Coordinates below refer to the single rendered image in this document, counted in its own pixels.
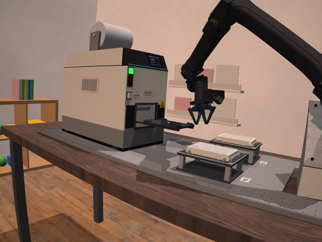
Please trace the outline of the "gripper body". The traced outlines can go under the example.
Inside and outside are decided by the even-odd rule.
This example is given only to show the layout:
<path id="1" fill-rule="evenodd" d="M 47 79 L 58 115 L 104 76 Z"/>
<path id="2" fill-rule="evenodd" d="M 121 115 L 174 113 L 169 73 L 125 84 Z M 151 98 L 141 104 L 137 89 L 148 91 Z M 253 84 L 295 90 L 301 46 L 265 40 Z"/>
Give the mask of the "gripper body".
<path id="1" fill-rule="evenodd" d="M 195 100 L 190 102 L 190 105 L 195 105 L 192 108 L 200 108 L 199 106 L 211 106 L 213 100 L 205 100 L 205 87 L 195 89 Z"/>

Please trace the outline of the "grey cylinder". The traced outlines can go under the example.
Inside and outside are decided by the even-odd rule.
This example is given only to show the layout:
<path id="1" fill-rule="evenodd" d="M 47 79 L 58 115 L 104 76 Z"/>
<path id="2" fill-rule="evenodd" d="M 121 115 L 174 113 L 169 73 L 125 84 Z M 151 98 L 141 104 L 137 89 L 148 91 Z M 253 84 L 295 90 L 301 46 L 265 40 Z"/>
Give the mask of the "grey cylinder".
<path id="1" fill-rule="evenodd" d="M 129 48 L 131 49 L 133 44 L 133 34 L 129 29 L 118 27 L 115 25 L 96 22 L 89 32 L 89 44 L 90 35 L 92 32 L 100 31 L 100 46 L 99 50 L 111 49 L 111 48 Z"/>

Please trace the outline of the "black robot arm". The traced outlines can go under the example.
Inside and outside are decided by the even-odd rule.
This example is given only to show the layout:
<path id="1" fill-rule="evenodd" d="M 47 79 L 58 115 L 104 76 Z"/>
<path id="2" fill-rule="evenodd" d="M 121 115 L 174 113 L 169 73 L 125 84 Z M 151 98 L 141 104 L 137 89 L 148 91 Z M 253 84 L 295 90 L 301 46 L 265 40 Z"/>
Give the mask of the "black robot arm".
<path id="1" fill-rule="evenodd" d="M 312 93 L 322 106 L 322 54 L 250 0 L 221 0 L 211 12 L 202 37 L 181 68 L 190 92 L 208 88 L 208 77 L 197 75 L 204 71 L 204 62 L 236 22 L 298 68 L 315 87 Z"/>

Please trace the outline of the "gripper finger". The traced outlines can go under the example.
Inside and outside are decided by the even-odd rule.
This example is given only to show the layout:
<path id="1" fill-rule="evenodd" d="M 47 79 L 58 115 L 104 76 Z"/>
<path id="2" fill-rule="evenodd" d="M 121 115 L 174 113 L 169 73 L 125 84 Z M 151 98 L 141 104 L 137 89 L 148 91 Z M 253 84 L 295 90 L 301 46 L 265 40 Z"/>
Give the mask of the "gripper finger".
<path id="1" fill-rule="evenodd" d="M 216 109 L 216 106 L 199 106 L 200 107 L 200 111 L 204 120 L 205 124 L 208 124 L 210 121 L 210 118 L 214 112 L 214 110 Z M 205 116 L 205 110 L 210 110 L 210 114 L 208 116 L 208 119 L 206 120 L 206 116 Z"/>
<path id="2" fill-rule="evenodd" d="M 198 125 L 199 120 L 200 120 L 200 117 L 201 117 L 201 111 L 200 111 L 200 108 L 188 108 L 188 111 L 189 111 L 189 113 L 190 113 L 190 115 L 191 115 L 191 117 L 192 117 L 192 119 L 193 119 L 194 124 L 195 124 L 195 125 Z M 197 121 L 195 120 L 195 117 L 194 117 L 194 115 L 193 115 L 193 111 L 198 112 Z"/>

